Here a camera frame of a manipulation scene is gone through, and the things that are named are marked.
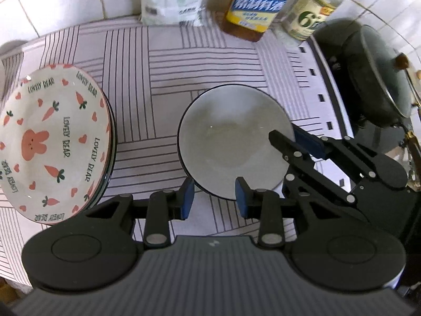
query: tablecloth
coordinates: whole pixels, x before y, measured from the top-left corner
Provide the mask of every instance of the tablecloth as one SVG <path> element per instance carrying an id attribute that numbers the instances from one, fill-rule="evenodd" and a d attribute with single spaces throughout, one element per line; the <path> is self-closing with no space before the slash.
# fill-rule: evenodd
<path id="1" fill-rule="evenodd" d="M 137 17 L 73 26 L 30 41 L 1 57 L 6 70 L 3 102 L 20 80 L 53 63 L 72 63 L 103 89 L 116 116 L 114 171 L 101 201 L 120 193 L 146 198 L 181 185 L 186 177 L 176 150 L 176 132 L 189 103 L 207 89 L 241 83 L 261 89 L 290 119 L 317 136 L 340 138 L 352 130 L 326 62 L 310 39 L 286 50 L 272 31 L 258 43 L 221 32 L 220 14 L 204 13 L 202 27 L 143 26 Z M 331 161 L 316 169 L 344 189 L 349 178 Z M 284 219 L 294 240 L 292 219 Z M 29 285 L 21 262 L 24 244 L 47 226 L 29 221 L 0 194 L 0 276 Z M 144 220 L 133 238 L 142 240 Z M 241 218 L 236 204 L 196 188 L 190 217 L 171 221 L 177 235 L 238 235 L 256 238 L 257 220 Z"/>

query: patterned plate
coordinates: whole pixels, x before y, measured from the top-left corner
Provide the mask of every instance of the patterned plate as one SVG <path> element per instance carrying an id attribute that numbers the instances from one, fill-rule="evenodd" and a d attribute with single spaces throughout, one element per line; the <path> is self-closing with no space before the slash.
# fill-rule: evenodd
<path id="1" fill-rule="evenodd" d="M 69 64 L 37 70 L 0 114 L 3 191 L 28 219 L 63 221 L 89 204 L 109 143 L 108 107 L 95 81 Z"/>

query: pan handle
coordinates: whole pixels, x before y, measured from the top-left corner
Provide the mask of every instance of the pan handle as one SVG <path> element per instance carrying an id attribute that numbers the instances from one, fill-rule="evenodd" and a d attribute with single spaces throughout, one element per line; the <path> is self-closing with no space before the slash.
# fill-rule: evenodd
<path id="1" fill-rule="evenodd" d="M 418 178 L 421 178 L 421 147 L 418 143 L 418 139 L 413 131 L 407 132 L 405 134 L 405 139 L 407 141 L 408 151 L 410 152 L 415 164 L 415 171 L 417 176 Z"/>

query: black pan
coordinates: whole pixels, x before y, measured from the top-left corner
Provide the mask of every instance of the black pan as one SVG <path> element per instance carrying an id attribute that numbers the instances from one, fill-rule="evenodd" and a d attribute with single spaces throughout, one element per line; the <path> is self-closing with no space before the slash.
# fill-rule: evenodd
<path id="1" fill-rule="evenodd" d="M 405 141 L 420 177 L 421 149 L 410 120 L 414 87 L 406 71 L 408 58 L 396 53 L 368 25 L 350 35 L 342 50 L 364 116 L 379 127 L 404 129 Z"/>

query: white plate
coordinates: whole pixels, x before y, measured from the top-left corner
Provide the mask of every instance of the white plate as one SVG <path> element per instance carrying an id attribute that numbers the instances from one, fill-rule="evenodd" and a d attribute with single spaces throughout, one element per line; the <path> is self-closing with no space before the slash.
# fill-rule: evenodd
<path id="1" fill-rule="evenodd" d="M 54 224 L 89 203 L 110 141 L 102 91 L 83 70 L 50 65 L 27 76 L 0 114 L 1 186 L 32 221 Z"/>
<path id="2" fill-rule="evenodd" d="M 235 200 L 235 179 L 252 189 L 273 189 L 288 163 L 268 134 L 295 140 L 283 108 L 268 94 L 246 85 L 221 85 L 195 99 L 178 127 L 178 154 L 186 173 L 203 190 Z"/>

